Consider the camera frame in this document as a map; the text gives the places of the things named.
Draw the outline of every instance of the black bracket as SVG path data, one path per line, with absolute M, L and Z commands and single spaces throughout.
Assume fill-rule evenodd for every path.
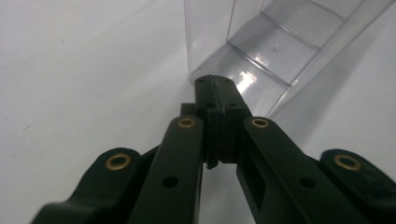
M 102 154 L 72 196 L 33 223 L 197 223 L 202 164 L 219 161 L 237 164 L 257 223 L 396 223 L 396 184 L 361 156 L 309 158 L 273 121 L 252 117 L 226 77 L 198 78 L 195 98 L 158 147 Z

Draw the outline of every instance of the screw hole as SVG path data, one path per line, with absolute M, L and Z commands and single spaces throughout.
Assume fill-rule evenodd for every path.
M 190 128 L 195 124 L 193 119 L 180 119 L 178 121 L 178 126 L 183 128 Z
M 359 171 L 361 169 L 361 163 L 348 155 L 336 155 L 334 161 L 337 165 L 350 171 Z
M 316 186 L 315 181 L 313 181 L 312 179 L 310 179 L 308 177 L 301 178 L 300 183 L 301 183 L 301 185 L 303 185 L 303 187 L 308 188 L 308 189 L 314 189 Z
M 254 119 L 251 123 L 258 128 L 266 128 L 269 125 L 268 121 L 265 119 Z
M 125 168 L 131 163 L 131 157 L 125 153 L 118 153 L 106 161 L 106 168 L 111 171 L 117 171 Z
M 166 188 L 174 188 L 178 184 L 178 179 L 175 176 L 169 175 L 163 179 L 163 186 Z

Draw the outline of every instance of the clear plastic box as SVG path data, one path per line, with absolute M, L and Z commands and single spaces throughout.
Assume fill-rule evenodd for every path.
M 191 81 L 231 78 L 275 116 L 394 0 L 185 0 Z

